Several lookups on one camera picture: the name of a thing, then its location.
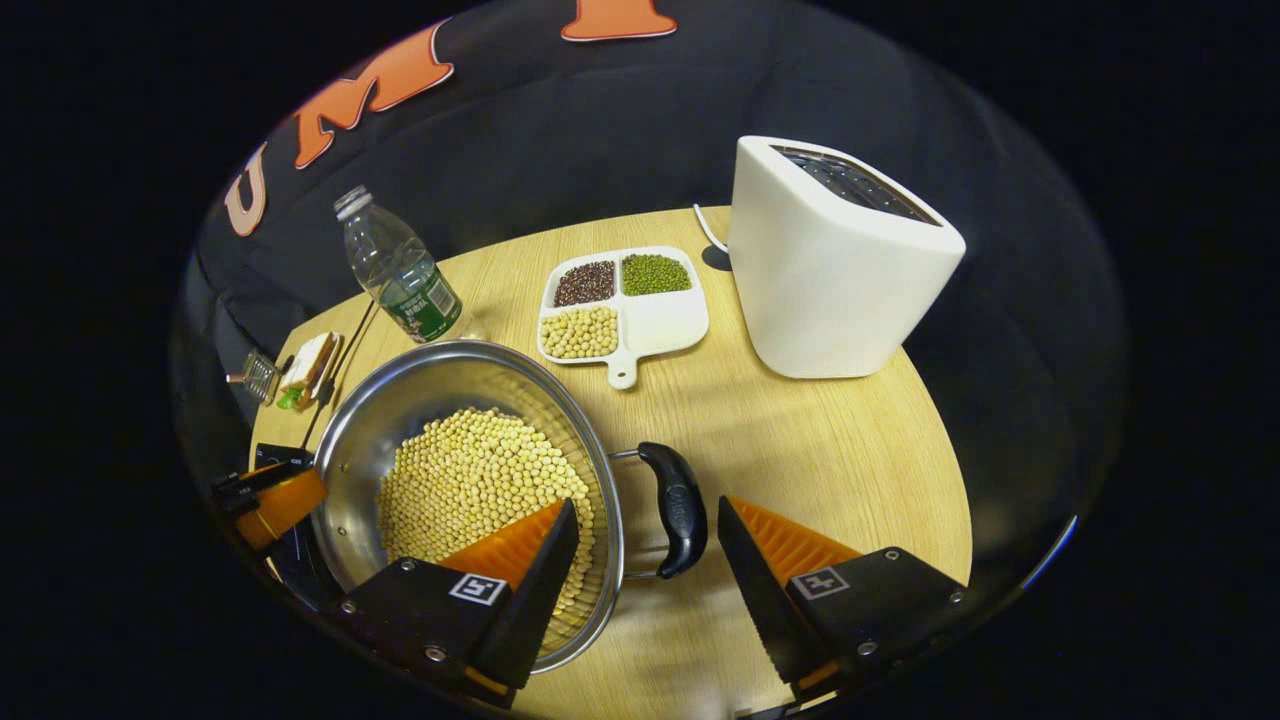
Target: plastic water bottle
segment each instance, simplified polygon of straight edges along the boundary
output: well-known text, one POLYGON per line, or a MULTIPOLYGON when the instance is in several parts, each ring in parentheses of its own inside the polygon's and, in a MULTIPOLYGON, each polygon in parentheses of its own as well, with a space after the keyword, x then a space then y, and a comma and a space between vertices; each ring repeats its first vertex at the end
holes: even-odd
POLYGON ((458 295, 404 220, 375 205, 365 186, 333 209, 356 279, 415 342, 476 337, 458 295))

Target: bread slice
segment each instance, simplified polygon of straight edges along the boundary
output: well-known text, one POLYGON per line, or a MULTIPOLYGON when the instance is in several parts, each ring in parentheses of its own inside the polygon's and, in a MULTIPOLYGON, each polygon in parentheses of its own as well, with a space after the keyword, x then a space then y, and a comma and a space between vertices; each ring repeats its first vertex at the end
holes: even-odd
POLYGON ((280 389, 302 388, 294 407, 302 409, 315 402, 320 386, 337 361, 338 333, 319 334, 302 345, 293 357, 293 366, 280 378, 280 389))

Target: bottle cap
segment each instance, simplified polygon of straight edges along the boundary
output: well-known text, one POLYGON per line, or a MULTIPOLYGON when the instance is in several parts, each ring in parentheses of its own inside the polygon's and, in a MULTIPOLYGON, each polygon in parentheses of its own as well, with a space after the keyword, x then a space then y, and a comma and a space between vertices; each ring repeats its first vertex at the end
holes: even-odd
POLYGON ((352 190, 347 195, 339 197, 338 201, 333 204, 333 210, 338 213, 338 222, 342 222, 349 218, 356 210, 360 210, 372 201, 374 196, 369 195, 365 186, 358 184, 356 186, 356 190, 352 190))

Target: orange letter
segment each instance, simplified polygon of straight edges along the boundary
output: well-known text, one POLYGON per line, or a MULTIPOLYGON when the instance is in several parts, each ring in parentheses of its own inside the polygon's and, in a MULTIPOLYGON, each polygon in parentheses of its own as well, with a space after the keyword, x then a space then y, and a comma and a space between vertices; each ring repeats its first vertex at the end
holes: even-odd
POLYGON ((676 20, 659 15, 653 9, 653 0, 577 0, 577 19, 564 26, 561 37, 589 42, 672 32, 676 32, 676 20))
POLYGON ((381 113, 453 74, 452 63, 435 58, 435 31, 444 22, 392 45, 374 58, 360 77, 338 79, 298 108, 298 159, 293 167, 306 168, 333 143, 333 131, 321 127, 321 118, 342 129, 356 127, 374 81, 378 81, 378 95, 369 109, 381 113))
POLYGON ((227 197, 223 199, 223 204, 227 205, 227 217, 232 222, 232 229, 241 237, 248 237, 253 232, 253 228, 262 222, 262 213, 266 210, 266 181, 262 177, 264 150, 266 150, 265 142, 250 158, 248 165, 244 167, 244 172, 248 173, 248 193, 253 199, 250 202, 248 210, 239 201, 241 176, 236 176, 236 182, 232 183, 232 188, 227 191, 227 197))

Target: white toaster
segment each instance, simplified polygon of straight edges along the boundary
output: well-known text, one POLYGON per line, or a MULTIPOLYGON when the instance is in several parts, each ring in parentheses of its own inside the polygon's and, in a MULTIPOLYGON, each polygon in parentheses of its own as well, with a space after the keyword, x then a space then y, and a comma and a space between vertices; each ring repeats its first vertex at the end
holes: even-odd
POLYGON ((855 158, 746 136, 728 249, 760 360, 790 378, 847 378, 888 363, 965 245, 924 201, 855 158))

